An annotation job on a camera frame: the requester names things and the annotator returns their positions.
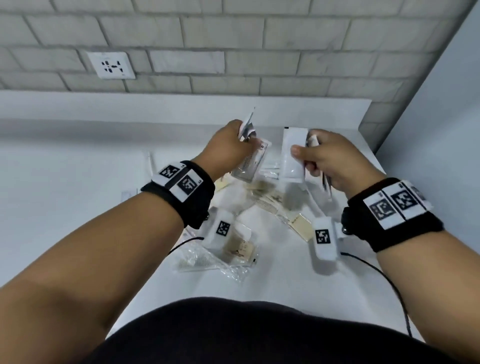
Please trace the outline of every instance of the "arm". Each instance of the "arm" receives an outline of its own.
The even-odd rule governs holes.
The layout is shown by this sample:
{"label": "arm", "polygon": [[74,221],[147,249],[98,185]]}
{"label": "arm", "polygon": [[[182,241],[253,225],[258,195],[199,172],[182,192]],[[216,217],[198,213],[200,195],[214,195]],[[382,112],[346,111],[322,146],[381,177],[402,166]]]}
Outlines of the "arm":
{"label": "arm", "polygon": [[[346,138],[315,131],[322,144],[292,154],[319,170],[348,198],[385,178]],[[384,273],[402,294],[425,341],[464,361],[480,362],[480,255],[448,232],[431,232],[382,250]]]}
{"label": "arm", "polygon": [[[238,141],[240,124],[220,129],[193,159],[213,181],[256,147]],[[63,238],[0,289],[2,362],[80,360],[105,339],[182,230],[176,210],[141,193]]]}

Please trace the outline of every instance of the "black wristband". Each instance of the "black wristband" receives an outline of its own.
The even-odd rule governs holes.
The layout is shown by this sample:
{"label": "black wristband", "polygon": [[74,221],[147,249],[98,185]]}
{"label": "black wristband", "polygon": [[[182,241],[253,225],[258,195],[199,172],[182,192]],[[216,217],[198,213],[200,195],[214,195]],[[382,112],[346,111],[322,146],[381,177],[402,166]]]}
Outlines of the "black wristband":
{"label": "black wristband", "polygon": [[[407,197],[413,199],[412,206],[423,206],[422,200],[406,188],[403,182],[397,178],[386,178],[353,196],[348,201],[348,207],[344,209],[342,214],[342,225],[344,228],[349,233],[366,240],[375,252],[400,244],[416,236],[444,229],[443,223],[430,211],[424,210],[420,215],[405,218],[405,212],[398,208],[389,196],[382,191],[384,188],[396,183],[399,183],[400,187],[404,187],[408,191]],[[380,221],[388,214],[379,217],[378,211],[375,211],[375,206],[368,206],[364,202],[366,198],[380,191],[385,196],[381,203],[386,204],[388,208],[394,209],[395,211],[391,212],[391,214],[398,214],[403,219],[402,223],[389,228],[383,227]]]}
{"label": "black wristband", "polygon": [[[215,185],[208,173],[197,164],[190,160],[183,160],[181,164],[185,165],[185,168],[181,170],[175,166],[169,165],[160,171],[159,174],[163,175],[168,180],[165,185],[160,185],[152,181],[143,186],[141,191],[156,194],[168,202],[182,218],[184,227],[189,225],[194,229],[199,229],[208,216],[208,208],[210,207],[210,201],[215,192]],[[176,171],[171,178],[169,178],[168,173],[164,173],[169,168],[170,170]],[[170,189],[172,187],[177,187],[178,184],[187,179],[187,174],[190,170],[193,170],[202,179],[202,182],[196,186],[193,192],[191,192],[182,202],[170,191]]]}

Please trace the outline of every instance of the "white wall socket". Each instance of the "white wall socket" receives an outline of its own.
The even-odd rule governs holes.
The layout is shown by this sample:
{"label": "white wall socket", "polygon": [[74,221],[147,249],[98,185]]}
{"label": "white wall socket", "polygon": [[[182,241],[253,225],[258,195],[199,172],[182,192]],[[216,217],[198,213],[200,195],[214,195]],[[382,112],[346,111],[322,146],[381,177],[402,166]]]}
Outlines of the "white wall socket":
{"label": "white wall socket", "polygon": [[125,52],[87,52],[98,77],[105,80],[135,79],[132,65]]}

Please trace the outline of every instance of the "person's right hand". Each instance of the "person's right hand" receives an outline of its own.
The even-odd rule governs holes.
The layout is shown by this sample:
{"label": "person's right hand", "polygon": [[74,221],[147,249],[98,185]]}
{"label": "person's right hand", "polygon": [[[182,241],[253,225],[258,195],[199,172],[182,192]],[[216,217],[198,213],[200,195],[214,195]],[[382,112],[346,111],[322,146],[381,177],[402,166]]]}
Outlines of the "person's right hand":
{"label": "person's right hand", "polygon": [[351,198],[371,185],[386,178],[372,163],[344,136],[326,130],[311,130],[319,146],[292,146],[291,153],[305,161],[312,176],[319,176],[322,170],[332,178],[332,185]]}

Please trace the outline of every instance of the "wire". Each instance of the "wire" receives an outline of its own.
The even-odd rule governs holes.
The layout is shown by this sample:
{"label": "wire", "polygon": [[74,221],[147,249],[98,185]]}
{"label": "wire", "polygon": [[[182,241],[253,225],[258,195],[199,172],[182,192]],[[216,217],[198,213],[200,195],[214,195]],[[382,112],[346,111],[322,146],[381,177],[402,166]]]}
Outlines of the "wire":
{"label": "wire", "polygon": [[375,269],[378,273],[380,273],[387,281],[388,283],[390,283],[390,285],[392,286],[393,290],[395,291],[397,297],[398,297],[398,300],[400,301],[400,304],[402,305],[402,310],[403,310],[403,315],[405,316],[405,324],[407,325],[407,332],[408,332],[408,336],[410,336],[411,338],[413,337],[412,336],[412,330],[410,328],[410,319],[408,318],[408,312],[407,312],[407,308],[405,307],[405,303],[403,302],[403,298],[402,298],[402,295],[400,294],[400,291],[398,290],[398,288],[395,286],[395,284],[393,284],[393,282],[389,279],[389,277],[387,277],[380,269],[378,269],[376,266],[370,264],[369,262],[363,260],[363,259],[360,259],[358,258],[357,256],[353,255],[353,254],[350,254],[350,253],[344,253],[344,252],[340,252],[340,254],[342,255],[345,255],[345,256],[350,256],[352,258],[355,258],[363,263],[365,263],[366,265],[368,265],[370,268],[373,268]]}
{"label": "wire", "polygon": [[167,254],[167,256],[169,256],[170,254],[172,254],[175,250],[177,250],[178,248],[180,248],[182,245],[184,245],[185,243],[188,243],[188,242],[191,242],[192,240],[203,240],[205,238],[201,237],[201,236],[197,236],[196,238],[191,238],[191,239],[188,239],[188,240],[185,240],[184,242],[181,242],[180,244],[178,244],[175,248],[173,248],[172,250],[170,250]]}

